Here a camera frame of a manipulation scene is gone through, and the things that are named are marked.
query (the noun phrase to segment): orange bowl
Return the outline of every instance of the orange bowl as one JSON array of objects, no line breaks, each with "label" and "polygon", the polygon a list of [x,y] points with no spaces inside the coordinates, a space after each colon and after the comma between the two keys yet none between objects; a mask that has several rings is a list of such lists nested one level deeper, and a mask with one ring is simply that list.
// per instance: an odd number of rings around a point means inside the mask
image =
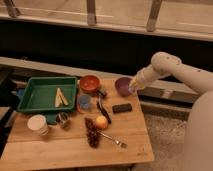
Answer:
[{"label": "orange bowl", "polygon": [[80,79],[79,86],[85,93],[94,93],[100,86],[100,80],[94,75],[86,75]]}]

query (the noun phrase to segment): black remote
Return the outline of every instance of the black remote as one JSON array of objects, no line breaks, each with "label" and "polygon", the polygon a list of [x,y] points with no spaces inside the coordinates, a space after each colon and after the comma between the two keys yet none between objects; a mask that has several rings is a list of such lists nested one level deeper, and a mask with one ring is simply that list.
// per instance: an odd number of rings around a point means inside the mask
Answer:
[{"label": "black remote", "polygon": [[132,111],[132,105],[130,103],[114,105],[114,106],[112,106],[112,111],[115,114],[121,113],[121,112]]}]

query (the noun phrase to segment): red bowl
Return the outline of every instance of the red bowl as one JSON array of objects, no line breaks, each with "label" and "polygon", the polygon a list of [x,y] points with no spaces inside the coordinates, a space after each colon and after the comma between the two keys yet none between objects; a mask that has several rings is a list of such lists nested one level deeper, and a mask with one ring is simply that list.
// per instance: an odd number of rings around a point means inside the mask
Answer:
[{"label": "red bowl", "polygon": [[94,93],[100,86],[100,80],[94,75],[86,75],[80,79],[79,85],[85,93]]},{"label": "red bowl", "polygon": [[131,78],[121,77],[115,81],[115,88],[120,96],[126,97],[131,94],[129,91],[129,83]]}]

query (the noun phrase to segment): small cup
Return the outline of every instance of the small cup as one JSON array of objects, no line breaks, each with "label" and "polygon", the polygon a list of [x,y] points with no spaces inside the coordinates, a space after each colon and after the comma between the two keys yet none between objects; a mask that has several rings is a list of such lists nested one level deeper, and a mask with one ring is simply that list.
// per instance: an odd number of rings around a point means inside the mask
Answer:
[{"label": "small cup", "polygon": [[91,96],[88,94],[82,94],[78,97],[77,103],[82,109],[89,109],[90,107]]},{"label": "small cup", "polygon": [[46,118],[43,115],[32,116],[28,120],[27,126],[30,130],[34,131],[40,136],[44,136],[48,133],[48,125],[46,122]]},{"label": "small cup", "polygon": [[115,81],[115,88],[120,96],[126,97],[131,94],[129,91],[130,81],[131,79],[128,77],[121,77]]},{"label": "small cup", "polygon": [[69,116],[66,112],[60,112],[57,114],[56,119],[55,119],[56,123],[61,127],[61,128],[65,128],[69,125],[70,121],[69,121]]}]

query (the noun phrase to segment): black wall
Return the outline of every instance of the black wall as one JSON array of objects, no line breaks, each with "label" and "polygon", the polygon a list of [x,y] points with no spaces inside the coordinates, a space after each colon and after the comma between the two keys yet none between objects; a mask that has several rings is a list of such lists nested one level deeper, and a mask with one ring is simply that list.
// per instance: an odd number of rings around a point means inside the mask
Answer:
[{"label": "black wall", "polygon": [[157,51],[213,71],[213,42],[0,20],[0,56],[134,75]]}]

